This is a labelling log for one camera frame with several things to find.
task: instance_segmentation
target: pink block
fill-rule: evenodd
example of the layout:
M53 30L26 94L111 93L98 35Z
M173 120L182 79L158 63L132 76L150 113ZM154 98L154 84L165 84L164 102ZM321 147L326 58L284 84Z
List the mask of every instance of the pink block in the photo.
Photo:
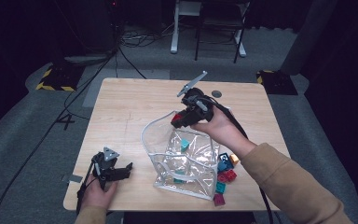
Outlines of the pink block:
M213 201L214 201L214 206L221 206L226 204L223 194L215 194L213 197Z

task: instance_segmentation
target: sweater sleeve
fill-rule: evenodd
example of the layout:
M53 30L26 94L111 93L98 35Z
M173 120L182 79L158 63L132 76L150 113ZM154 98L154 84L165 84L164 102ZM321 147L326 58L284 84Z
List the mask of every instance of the sweater sleeve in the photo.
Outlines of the sweater sleeve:
M243 168L295 223L351 223L343 203L300 165L264 143L241 159Z
M105 224L106 210L102 207L87 206L80 210L75 224Z

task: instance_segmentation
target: wooden table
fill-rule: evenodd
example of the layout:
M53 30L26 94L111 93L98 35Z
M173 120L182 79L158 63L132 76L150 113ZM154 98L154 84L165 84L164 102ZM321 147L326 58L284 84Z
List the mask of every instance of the wooden table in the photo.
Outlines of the wooden table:
M151 121L173 110L185 108L176 94L188 81L106 78L80 149L74 175L85 176L92 156L109 146L120 154L117 168L133 162L129 179L121 180L110 210L116 211L257 211L266 210L259 188L240 164L237 178L227 184L226 204L213 202L153 187L156 171L141 143L141 132ZM249 83L199 82L206 95L221 91L216 100L229 106L249 139L257 144L268 142L289 156L281 130L263 86ZM230 151L221 147L220 153ZM63 206L76 210L80 184L71 182ZM278 208L270 203L272 210Z

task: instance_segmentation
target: chair leg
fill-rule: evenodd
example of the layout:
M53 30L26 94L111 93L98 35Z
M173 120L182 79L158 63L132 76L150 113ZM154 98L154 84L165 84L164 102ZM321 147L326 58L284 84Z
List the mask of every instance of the chair leg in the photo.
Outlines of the chair leg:
M237 62L238 55L240 54L240 47L241 47L241 43L242 43L242 37L243 37L243 31L244 30L245 30L244 28L242 28L242 30L241 30L240 39L239 39L238 44L237 44L237 51L235 51L234 63Z

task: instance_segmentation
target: red block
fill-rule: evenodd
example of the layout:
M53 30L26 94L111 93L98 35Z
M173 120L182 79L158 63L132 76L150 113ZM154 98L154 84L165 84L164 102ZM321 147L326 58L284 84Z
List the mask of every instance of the red block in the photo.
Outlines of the red block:
M213 202L214 202L214 206L221 206L226 204L223 194L219 194L219 193L214 195Z
M177 119L181 119L182 115L180 114L175 114L175 116L173 116L173 119L171 120L171 122L176 121Z
M224 173L219 173L217 175L217 180L222 182L222 183L227 183L228 182L228 178L226 177L226 175Z
M227 170L223 172L223 174L226 176L229 182L233 181L237 177L237 174L235 174L234 170Z

